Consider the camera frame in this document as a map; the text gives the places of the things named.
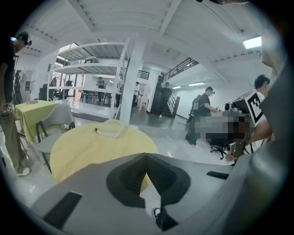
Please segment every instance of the white ceiling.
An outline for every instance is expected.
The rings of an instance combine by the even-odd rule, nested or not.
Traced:
[[[20,30],[28,31],[40,56],[75,42],[143,36],[151,44],[144,65],[166,72],[192,57],[212,81],[229,81],[235,77],[234,60],[260,54],[260,48],[246,50],[242,44],[260,35],[260,18],[251,4],[221,6],[207,0],[48,0]],[[259,66],[247,66],[259,73]]]

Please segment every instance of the round table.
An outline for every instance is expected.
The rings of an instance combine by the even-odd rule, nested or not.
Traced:
[[[107,162],[142,152],[158,153],[152,139],[135,128],[125,126],[119,138],[114,139],[97,134],[94,129],[99,125],[107,126],[107,123],[76,127],[63,134],[54,144],[50,154],[50,167],[53,178],[58,183],[92,163]],[[141,191],[149,184],[150,179],[145,177]]]

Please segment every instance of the table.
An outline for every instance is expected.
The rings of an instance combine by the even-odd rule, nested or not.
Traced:
[[[14,109],[14,116],[19,120],[28,142],[33,143],[37,135],[36,123],[47,117],[58,103],[38,101],[35,104],[20,104]]]
[[[135,128],[126,126],[119,138],[113,139],[97,134],[94,129],[99,125],[109,129],[113,127],[107,122],[76,127],[63,134],[54,144],[50,154],[50,167],[53,178],[58,183],[92,163],[107,162],[142,152],[158,153],[152,139]],[[145,177],[141,191],[149,184],[150,179]]]

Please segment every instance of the khaki pants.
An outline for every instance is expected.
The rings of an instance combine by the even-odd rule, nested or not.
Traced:
[[[13,112],[10,112],[7,120],[2,120],[2,129],[5,135],[5,145],[12,161],[14,169],[17,171],[25,154],[22,150],[20,138],[15,124]]]

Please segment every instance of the white sneaker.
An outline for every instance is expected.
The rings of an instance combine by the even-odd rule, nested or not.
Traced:
[[[27,176],[28,174],[31,173],[31,169],[28,167],[21,167],[18,171],[17,171],[17,176]]]
[[[192,145],[192,144],[190,144],[190,145]],[[198,148],[198,145],[196,144],[196,145],[192,145],[194,148]]]

